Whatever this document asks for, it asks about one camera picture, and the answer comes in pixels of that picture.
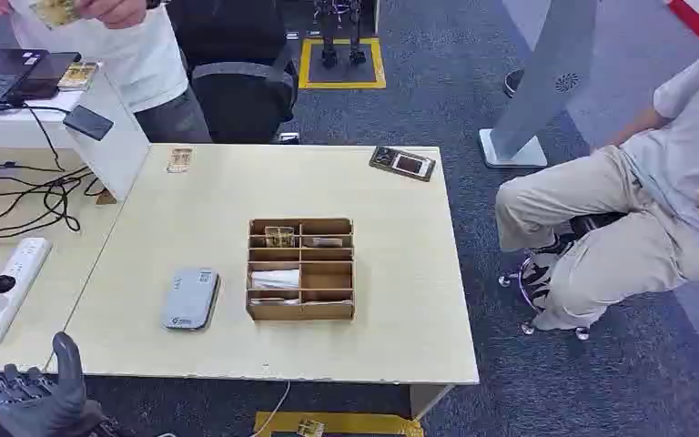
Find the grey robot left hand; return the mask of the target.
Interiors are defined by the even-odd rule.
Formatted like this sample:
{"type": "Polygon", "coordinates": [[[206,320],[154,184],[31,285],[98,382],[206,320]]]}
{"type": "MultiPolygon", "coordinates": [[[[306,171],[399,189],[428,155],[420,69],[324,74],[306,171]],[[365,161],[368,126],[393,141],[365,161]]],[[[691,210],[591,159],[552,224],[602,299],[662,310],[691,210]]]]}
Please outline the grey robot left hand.
{"type": "Polygon", "coordinates": [[[36,367],[22,374],[9,364],[0,371],[0,427],[12,436],[100,436],[107,417],[97,401],[87,398],[76,343],[59,331],[52,348],[54,381],[36,367]]]}

